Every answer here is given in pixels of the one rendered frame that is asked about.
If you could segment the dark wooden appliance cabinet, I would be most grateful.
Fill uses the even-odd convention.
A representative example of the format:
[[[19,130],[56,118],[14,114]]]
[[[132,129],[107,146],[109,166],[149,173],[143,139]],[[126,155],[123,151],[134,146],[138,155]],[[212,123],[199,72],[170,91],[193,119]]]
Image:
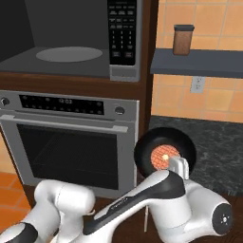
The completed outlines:
[[[100,77],[0,71],[0,90],[138,101],[140,103],[139,137],[147,130],[150,120],[153,87],[150,65],[156,45],[158,8],[159,0],[142,0],[140,79],[138,81],[124,82]],[[12,164],[20,179],[1,127],[0,134],[3,136]],[[21,183],[26,196],[32,198],[37,185],[27,186],[22,181]]]

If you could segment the brown jar with black lid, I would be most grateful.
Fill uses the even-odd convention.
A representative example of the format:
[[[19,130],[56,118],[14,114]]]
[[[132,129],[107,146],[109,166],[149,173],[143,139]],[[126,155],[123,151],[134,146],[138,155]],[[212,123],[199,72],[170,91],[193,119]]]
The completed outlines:
[[[174,25],[174,55],[186,56],[190,53],[194,29],[193,25]]]

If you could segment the grey microwave turntable plate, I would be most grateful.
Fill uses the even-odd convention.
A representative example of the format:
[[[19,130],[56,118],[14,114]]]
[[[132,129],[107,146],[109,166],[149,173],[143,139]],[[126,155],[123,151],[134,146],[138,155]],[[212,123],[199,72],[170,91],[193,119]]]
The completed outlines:
[[[55,47],[36,54],[39,60],[52,63],[77,63],[99,58],[103,53],[92,47]]]

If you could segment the silver built-in oven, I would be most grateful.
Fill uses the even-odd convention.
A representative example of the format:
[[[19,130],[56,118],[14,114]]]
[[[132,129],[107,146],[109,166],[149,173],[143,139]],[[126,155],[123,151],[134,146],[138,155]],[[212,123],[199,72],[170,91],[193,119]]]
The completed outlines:
[[[0,127],[23,184],[80,184],[117,198],[137,185],[140,103],[0,90]]]

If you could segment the oven door with glass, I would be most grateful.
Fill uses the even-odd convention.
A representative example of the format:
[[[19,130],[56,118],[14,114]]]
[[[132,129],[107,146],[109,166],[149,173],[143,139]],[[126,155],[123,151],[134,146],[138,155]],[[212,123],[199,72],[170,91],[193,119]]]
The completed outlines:
[[[102,121],[18,114],[0,126],[23,184],[56,179],[117,198],[137,184],[132,121]]]

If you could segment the white wall socket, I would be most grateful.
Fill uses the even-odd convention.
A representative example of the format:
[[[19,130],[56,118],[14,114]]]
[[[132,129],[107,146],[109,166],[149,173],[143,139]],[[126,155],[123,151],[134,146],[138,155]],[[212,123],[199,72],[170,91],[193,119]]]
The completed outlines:
[[[191,93],[202,93],[205,85],[205,78],[201,76],[193,76],[191,82]]]

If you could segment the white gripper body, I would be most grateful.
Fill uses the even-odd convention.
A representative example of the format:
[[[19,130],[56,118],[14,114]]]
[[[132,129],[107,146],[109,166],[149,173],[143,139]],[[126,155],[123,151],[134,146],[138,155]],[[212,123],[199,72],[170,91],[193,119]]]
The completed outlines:
[[[185,158],[181,158],[181,157],[169,158],[168,169],[177,173],[183,179],[189,178],[189,164]]]

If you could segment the round brown waffle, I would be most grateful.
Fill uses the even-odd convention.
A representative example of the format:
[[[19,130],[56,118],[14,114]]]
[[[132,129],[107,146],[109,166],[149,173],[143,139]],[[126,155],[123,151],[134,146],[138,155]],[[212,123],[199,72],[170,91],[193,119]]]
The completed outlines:
[[[151,163],[157,170],[167,169],[170,157],[179,157],[179,151],[172,145],[160,145],[152,151]]]

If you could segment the grey wall shelf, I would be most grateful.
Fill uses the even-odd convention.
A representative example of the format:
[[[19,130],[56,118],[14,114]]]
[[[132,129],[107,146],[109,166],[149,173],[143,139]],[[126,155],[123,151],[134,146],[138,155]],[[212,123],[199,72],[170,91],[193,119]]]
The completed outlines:
[[[192,49],[180,56],[157,48],[150,73],[243,79],[243,51]]]

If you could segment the black bowl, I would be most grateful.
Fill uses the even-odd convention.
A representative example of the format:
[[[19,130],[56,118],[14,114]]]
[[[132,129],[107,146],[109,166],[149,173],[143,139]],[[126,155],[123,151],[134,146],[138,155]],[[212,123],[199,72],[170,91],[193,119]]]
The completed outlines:
[[[179,151],[179,156],[189,164],[189,173],[192,173],[196,164],[196,148],[192,140],[176,128],[158,127],[144,134],[135,146],[134,161],[140,174],[147,178],[157,171],[151,163],[151,153],[157,146],[164,144],[172,145]]]

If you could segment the silver microwave oven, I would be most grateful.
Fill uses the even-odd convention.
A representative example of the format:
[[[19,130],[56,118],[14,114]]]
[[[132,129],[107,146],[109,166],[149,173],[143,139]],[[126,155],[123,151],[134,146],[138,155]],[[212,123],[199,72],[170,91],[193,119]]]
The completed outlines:
[[[0,0],[0,71],[140,79],[142,0]],[[99,58],[52,63],[36,54],[92,47]]]

